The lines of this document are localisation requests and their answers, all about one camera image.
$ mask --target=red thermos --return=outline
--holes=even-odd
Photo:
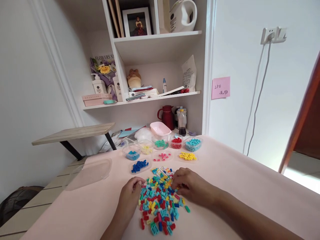
[[[159,113],[162,110],[162,115],[161,118],[159,118],[170,130],[174,130],[174,115],[172,112],[173,106],[170,105],[165,105],[162,106],[161,109],[158,111],[158,118],[159,118]]]

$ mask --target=wooden door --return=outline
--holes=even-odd
[[[300,108],[297,121],[291,133],[286,152],[283,156],[279,173],[283,174],[295,150],[313,157],[320,156],[320,57],[313,69],[313,74],[303,103]]]

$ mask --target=picture frame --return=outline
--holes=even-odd
[[[134,8],[122,11],[126,37],[151,35],[149,9]]]

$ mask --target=cable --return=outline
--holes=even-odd
[[[249,155],[250,145],[251,145],[251,142],[252,142],[252,139],[253,139],[253,136],[254,136],[254,129],[255,129],[255,126],[256,126],[256,113],[257,113],[257,110],[258,110],[259,101],[260,101],[260,97],[261,97],[261,93],[262,93],[262,89],[263,89],[263,84],[264,84],[264,80],[265,80],[265,78],[266,78],[267,69],[268,69],[268,65],[269,65],[270,49],[271,49],[271,40],[272,40],[272,38],[273,38],[273,37],[272,37],[272,35],[270,34],[270,35],[268,36],[268,39],[269,39],[268,60],[267,60],[266,69],[265,69],[265,71],[264,71],[264,75],[263,75],[263,79],[262,79],[262,84],[261,84],[261,89],[260,89],[260,93],[259,93],[259,97],[258,97],[258,101],[257,101],[256,110],[254,111],[254,120],[253,120],[252,136],[251,136],[251,139],[250,139],[250,142],[249,142],[247,156]]]
[[[259,69],[260,69],[261,59],[262,59],[262,55],[263,55],[263,51],[264,51],[264,47],[265,47],[265,46],[266,46],[266,45],[264,44],[264,45],[263,45],[263,48],[262,48],[262,51],[261,51],[261,56],[260,56],[259,64],[258,64],[258,71],[257,71],[257,76],[256,76],[256,82],[255,82],[255,84],[254,84],[254,92],[253,92],[253,97],[252,97],[252,102],[251,102],[250,114],[249,114],[249,119],[248,119],[246,134],[244,135],[244,143],[243,143],[242,154],[244,154],[244,149],[245,149],[245,147],[246,147],[247,133],[248,133],[250,118],[251,118],[251,114],[252,114],[252,107],[253,107],[253,102],[254,102],[254,96],[256,95],[256,88],[257,88],[257,82],[258,82],[258,76],[259,76]]]

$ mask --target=table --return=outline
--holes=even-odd
[[[188,167],[302,238],[319,239],[320,195],[208,136],[200,137],[204,142],[195,152],[200,159],[198,164],[173,159],[165,166]],[[107,157],[112,159],[107,179],[74,191],[63,191],[22,240],[100,239],[115,213],[122,186],[133,176],[128,169],[132,162],[120,150],[89,157],[85,164]],[[153,162],[152,167],[163,165]],[[136,176],[146,179],[152,172]],[[173,236],[163,233],[152,236],[149,227],[142,230],[139,221],[142,213],[137,207],[123,239],[240,239],[214,213],[188,201],[186,204],[191,213],[179,209]]]
[[[47,143],[60,142],[78,161],[84,158],[69,142],[68,140],[79,139],[85,137],[93,137],[99,135],[106,135],[108,142],[113,150],[117,150],[114,145],[109,131],[114,127],[115,123],[105,123],[88,127],[70,128],[60,132],[51,134],[47,137],[38,139],[32,142],[32,145],[41,145]]]

